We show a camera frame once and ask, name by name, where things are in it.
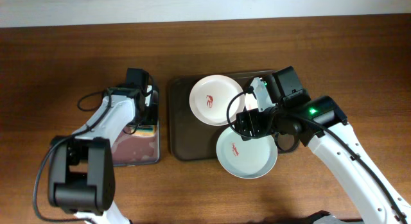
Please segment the yellow green sponge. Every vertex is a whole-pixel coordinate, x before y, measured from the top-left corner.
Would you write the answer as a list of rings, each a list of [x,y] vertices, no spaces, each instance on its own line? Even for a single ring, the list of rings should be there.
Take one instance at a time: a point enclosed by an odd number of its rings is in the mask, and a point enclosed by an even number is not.
[[[139,137],[151,137],[155,135],[156,129],[156,126],[139,126],[133,135]]]

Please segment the pale green plate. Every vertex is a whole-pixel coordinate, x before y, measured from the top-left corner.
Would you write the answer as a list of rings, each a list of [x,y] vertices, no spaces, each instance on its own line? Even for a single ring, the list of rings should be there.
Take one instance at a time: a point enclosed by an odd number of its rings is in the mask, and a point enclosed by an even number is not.
[[[241,136],[226,128],[216,142],[216,155],[221,166],[230,174],[243,179],[260,178],[277,162],[277,145],[269,135],[243,141]]]

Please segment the pinkish white plate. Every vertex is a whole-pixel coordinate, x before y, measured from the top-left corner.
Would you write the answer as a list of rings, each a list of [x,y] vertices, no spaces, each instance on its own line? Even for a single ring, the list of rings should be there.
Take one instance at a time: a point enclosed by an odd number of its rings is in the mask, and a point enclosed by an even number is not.
[[[211,126],[223,126],[227,121],[230,101],[243,92],[238,82],[224,75],[210,75],[200,79],[189,93],[189,106],[194,116]]]

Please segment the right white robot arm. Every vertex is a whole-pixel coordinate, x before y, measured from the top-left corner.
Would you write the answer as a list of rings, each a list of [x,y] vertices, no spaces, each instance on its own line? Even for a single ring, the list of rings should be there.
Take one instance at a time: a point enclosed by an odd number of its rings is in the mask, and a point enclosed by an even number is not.
[[[231,127],[243,140],[292,135],[332,172],[365,223],[410,223],[410,204],[365,152],[332,98],[311,99],[298,79],[273,76],[254,78],[245,92],[258,106],[237,114]]]

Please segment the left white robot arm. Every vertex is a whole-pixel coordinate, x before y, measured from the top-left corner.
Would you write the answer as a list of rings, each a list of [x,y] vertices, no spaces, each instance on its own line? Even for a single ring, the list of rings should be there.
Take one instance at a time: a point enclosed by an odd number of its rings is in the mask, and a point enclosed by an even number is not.
[[[114,167],[159,160],[159,90],[126,83],[101,93],[92,117],[68,136],[56,136],[42,165],[49,165],[48,200],[71,221],[130,223],[114,202]]]

